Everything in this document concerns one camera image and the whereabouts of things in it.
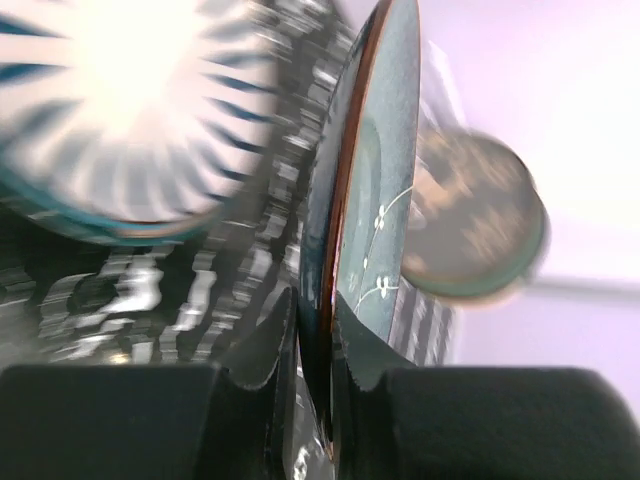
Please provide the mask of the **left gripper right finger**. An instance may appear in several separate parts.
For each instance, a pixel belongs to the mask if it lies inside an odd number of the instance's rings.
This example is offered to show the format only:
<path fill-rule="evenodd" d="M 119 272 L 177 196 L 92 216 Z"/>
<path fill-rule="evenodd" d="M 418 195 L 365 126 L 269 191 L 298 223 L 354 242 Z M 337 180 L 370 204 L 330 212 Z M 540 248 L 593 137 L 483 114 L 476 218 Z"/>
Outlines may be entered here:
<path fill-rule="evenodd" d="M 398 466 L 386 373 L 411 363 L 336 295 L 332 333 L 332 424 L 337 479 L 391 479 Z"/>

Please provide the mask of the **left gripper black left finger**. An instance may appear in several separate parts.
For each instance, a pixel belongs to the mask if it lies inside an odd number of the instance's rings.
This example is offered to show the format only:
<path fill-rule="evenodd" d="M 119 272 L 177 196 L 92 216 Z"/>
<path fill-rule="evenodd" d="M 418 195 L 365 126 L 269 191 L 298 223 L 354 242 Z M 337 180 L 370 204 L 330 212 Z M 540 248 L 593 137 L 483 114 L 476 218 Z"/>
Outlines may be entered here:
<path fill-rule="evenodd" d="M 229 349 L 209 408 L 211 479 L 288 479 L 297 377 L 297 292 L 285 288 L 267 318 Z"/>

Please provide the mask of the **grey reindeer snowflake plate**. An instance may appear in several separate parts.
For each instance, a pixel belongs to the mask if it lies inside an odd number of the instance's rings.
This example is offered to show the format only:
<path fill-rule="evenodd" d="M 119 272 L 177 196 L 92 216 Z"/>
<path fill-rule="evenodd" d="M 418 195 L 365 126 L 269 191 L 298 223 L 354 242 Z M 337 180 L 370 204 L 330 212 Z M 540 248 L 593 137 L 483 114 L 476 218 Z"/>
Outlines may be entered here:
<path fill-rule="evenodd" d="M 418 134 L 401 271 L 417 289 L 483 302 L 523 282 L 546 253 L 546 209 L 527 166 L 477 131 Z"/>

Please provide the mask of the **teal blue bottom plate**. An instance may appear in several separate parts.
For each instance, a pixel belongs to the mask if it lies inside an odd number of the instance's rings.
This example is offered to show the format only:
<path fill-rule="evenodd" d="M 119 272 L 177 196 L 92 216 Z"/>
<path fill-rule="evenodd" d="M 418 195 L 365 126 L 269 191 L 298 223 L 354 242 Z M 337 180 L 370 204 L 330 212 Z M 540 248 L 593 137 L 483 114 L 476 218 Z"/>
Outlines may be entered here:
<path fill-rule="evenodd" d="M 299 334 L 319 437 L 333 441 L 332 334 L 340 310 L 390 333 L 408 222 L 419 116 L 414 1 L 376 4 L 330 97 L 310 169 L 299 265 Z"/>

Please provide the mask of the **white blue sunburst plate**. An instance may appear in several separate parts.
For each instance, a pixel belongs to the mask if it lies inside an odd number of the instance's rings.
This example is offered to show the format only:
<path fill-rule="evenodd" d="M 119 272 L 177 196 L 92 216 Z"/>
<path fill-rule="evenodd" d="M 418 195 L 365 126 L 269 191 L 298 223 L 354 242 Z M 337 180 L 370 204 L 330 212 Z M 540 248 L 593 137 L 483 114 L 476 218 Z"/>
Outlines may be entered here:
<path fill-rule="evenodd" d="M 280 65 L 255 1 L 5 1 L 1 201 L 102 244 L 178 241 L 266 165 Z"/>

